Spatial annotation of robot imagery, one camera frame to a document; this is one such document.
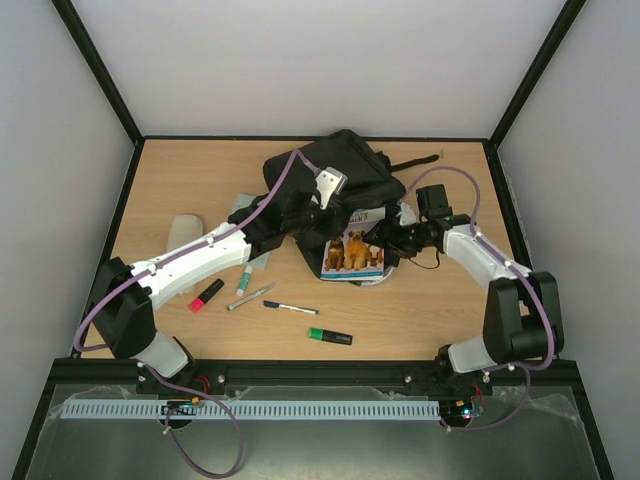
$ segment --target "gray wall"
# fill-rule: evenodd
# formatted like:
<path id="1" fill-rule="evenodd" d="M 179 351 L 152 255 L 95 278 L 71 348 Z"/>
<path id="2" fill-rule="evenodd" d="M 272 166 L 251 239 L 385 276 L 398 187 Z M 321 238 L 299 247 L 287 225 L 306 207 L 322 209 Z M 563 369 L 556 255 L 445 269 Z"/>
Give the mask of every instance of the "gray wall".
<path id="1" fill-rule="evenodd" d="M 617 478 L 640 416 L 640 2 L 587 2 L 500 149 Z"/>
<path id="2" fill-rule="evenodd" d="M 488 136 L 564 0 L 74 0 L 146 134 Z"/>
<path id="3" fill-rule="evenodd" d="M 0 478 L 69 354 L 132 146 L 45 0 L 0 11 Z"/>

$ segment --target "transparent plastic sheet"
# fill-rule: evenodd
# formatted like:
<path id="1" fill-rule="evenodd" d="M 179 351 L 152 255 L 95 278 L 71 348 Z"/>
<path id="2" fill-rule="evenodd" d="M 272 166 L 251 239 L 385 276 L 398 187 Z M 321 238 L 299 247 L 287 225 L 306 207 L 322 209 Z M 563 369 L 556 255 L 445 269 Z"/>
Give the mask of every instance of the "transparent plastic sheet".
<path id="1" fill-rule="evenodd" d="M 34 453 L 28 479 L 199 479 L 162 435 L 156 420 L 61 419 L 67 398 L 155 398 L 133 387 L 62 386 Z M 523 387 L 496 387 L 487 413 L 506 415 Z M 245 400 L 378 400 L 426 398 L 383 394 L 369 387 L 252 387 L 227 392 Z M 237 480 L 597 479 L 571 389 L 533 387 L 531 401 L 507 425 L 486 433 L 449 433 L 437 422 L 247 421 L 247 456 Z M 178 431 L 204 468 L 224 471 L 237 439 L 231 422 L 192 422 Z"/>

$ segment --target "dog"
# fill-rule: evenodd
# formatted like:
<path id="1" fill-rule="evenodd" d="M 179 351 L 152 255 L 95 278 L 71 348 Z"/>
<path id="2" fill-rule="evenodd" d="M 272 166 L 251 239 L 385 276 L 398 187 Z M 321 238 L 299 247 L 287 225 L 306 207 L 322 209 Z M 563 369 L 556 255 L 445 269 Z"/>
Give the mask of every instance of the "dog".
<path id="1" fill-rule="evenodd" d="M 382 257 L 382 249 L 375 245 L 369 245 L 369 266 L 377 267 L 379 263 L 382 263 L 384 258 Z"/>
<path id="2" fill-rule="evenodd" d="M 364 230 L 351 230 L 349 232 L 349 240 L 347 248 L 344 252 L 344 268 L 345 270 L 360 270 L 367 267 L 369 261 L 369 248 L 362 241 L 362 237 L 366 232 Z"/>
<path id="3" fill-rule="evenodd" d="M 329 242 L 329 249 L 327 250 L 327 259 L 324 262 L 324 267 L 327 270 L 340 270 L 344 264 L 344 243 L 342 243 L 342 237 L 332 238 Z"/>

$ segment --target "wooden tabletop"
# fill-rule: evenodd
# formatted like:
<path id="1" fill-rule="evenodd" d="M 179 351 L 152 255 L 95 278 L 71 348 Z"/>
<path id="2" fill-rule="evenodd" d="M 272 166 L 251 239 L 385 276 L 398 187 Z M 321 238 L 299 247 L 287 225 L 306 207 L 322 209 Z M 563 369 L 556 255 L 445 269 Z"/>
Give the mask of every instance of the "wooden tabletop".
<path id="1" fill-rule="evenodd" d="M 125 263 L 164 253 L 176 215 L 199 216 L 205 232 L 226 220 L 238 193 L 263 194 L 262 164 L 276 154 L 307 142 L 262 140 L 148 140 L 129 195 L 113 256 Z M 471 173 L 480 184 L 478 223 L 504 252 L 511 253 L 495 190 L 480 143 L 370 142 L 392 163 L 433 153 L 441 165 Z M 396 173 L 408 185 L 425 167 Z M 443 183 L 455 213 L 471 213 L 475 200 L 469 181 L 453 172 L 435 172 L 422 185 Z M 409 197 L 415 208 L 415 196 Z M 435 262 L 424 250 L 416 262 Z M 359 288 L 318 280 L 291 238 L 271 253 L 265 271 L 255 270 L 247 293 L 271 282 L 276 288 L 259 300 L 228 312 L 238 300 L 243 267 L 224 270 L 197 285 L 196 292 L 176 296 L 155 313 L 158 329 L 177 337 L 195 358 L 246 360 L 425 360 L 440 346 L 467 339 L 482 330 L 485 293 L 454 261 L 443 256 L 436 270 L 402 261 L 382 285 Z M 223 289 L 199 313 L 187 305 L 216 277 Z M 262 300 L 305 306 L 317 316 L 268 309 Z M 353 336 L 344 346 L 307 338 L 310 327 Z M 101 343 L 93 327 L 87 345 Z M 108 350 L 85 353 L 107 358 Z"/>

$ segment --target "black cable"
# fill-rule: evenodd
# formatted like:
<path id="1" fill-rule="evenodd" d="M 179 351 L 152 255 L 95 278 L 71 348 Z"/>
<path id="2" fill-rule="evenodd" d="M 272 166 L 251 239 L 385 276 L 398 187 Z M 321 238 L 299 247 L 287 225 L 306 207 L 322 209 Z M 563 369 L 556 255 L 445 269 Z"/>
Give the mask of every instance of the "black cable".
<path id="1" fill-rule="evenodd" d="M 425 270 L 435 270 L 436 268 L 438 268 L 440 266 L 440 250 L 436 250 L 436 262 L 437 263 L 433 267 L 425 267 L 424 265 L 420 265 L 418 262 L 414 261 L 411 258 L 407 258 L 407 260 L 409 260 L 415 266 L 420 267 L 420 268 L 424 268 Z"/>
<path id="2" fill-rule="evenodd" d="M 416 165 L 426 165 L 427 163 L 433 163 L 440 158 L 440 155 L 433 154 L 424 158 L 416 158 L 415 160 L 409 160 L 408 162 L 399 163 L 397 165 L 391 165 L 391 173 L 399 172 L 400 170 L 404 170 L 406 168 L 415 167 Z"/>

